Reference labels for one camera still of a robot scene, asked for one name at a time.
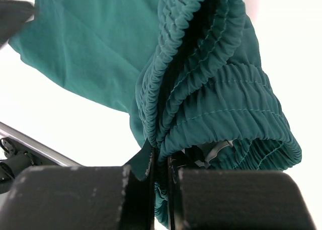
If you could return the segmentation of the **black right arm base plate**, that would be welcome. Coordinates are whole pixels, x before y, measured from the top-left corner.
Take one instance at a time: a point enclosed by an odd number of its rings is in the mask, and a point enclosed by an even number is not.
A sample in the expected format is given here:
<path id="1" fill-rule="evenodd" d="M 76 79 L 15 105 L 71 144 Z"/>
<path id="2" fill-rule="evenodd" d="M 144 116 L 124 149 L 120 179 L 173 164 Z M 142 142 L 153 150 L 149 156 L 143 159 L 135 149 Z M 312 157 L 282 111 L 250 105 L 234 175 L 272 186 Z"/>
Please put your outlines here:
<path id="1" fill-rule="evenodd" d="M 1 149 L 6 157 L 1 160 L 1 194 L 4 194 L 10 190 L 18 174 L 30 166 L 37 165 L 37 160 L 26 146 L 9 137 L 1 138 Z"/>

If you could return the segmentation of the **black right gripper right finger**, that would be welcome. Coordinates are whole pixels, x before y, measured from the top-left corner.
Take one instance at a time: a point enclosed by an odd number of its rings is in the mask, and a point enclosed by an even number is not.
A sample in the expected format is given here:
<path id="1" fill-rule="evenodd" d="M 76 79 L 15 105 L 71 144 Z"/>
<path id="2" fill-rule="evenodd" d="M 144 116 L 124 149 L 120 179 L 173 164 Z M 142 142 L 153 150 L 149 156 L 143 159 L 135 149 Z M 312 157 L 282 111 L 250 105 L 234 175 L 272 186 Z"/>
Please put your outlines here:
<path id="1" fill-rule="evenodd" d="M 168 176 L 170 229 L 315 229 L 286 173 L 203 170 L 169 157 Z"/>

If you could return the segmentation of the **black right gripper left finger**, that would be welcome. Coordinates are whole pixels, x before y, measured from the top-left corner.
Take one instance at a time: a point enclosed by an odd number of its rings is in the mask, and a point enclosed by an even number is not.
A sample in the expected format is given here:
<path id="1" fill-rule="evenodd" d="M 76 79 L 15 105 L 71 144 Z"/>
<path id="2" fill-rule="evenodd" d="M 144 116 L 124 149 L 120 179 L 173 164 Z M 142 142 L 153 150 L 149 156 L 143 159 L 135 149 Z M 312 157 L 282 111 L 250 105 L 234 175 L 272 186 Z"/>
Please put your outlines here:
<path id="1" fill-rule="evenodd" d="M 153 229 L 154 151 L 121 167 L 29 167 L 1 207 L 1 229 Z"/>

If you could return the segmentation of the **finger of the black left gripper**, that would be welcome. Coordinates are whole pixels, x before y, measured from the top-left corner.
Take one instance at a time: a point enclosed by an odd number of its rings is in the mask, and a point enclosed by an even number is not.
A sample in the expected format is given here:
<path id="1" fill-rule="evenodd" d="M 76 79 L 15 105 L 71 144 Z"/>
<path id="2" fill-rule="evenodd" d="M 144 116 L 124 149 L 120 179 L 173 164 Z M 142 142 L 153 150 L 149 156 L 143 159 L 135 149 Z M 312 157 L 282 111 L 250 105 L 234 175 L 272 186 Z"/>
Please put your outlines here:
<path id="1" fill-rule="evenodd" d="M 35 15 L 28 1 L 1 0 L 1 48 Z"/>

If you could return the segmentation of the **teal green shorts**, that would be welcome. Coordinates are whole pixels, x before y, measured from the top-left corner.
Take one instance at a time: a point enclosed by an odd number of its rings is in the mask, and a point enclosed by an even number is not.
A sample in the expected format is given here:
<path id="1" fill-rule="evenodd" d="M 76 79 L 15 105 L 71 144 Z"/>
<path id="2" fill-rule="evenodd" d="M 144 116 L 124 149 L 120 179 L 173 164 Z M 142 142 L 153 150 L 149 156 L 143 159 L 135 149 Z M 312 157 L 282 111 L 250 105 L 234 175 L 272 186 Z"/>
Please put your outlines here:
<path id="1" fill-rule="evenodd" d="M 126 112 L 139 145 L 157 148 L 154 213 L 168 225 L 166 158 L 200 167 L 286 170 L 301 162 L 262 70 L 244 0 L 35 0 L 9 40 L 62 88 Z"/>

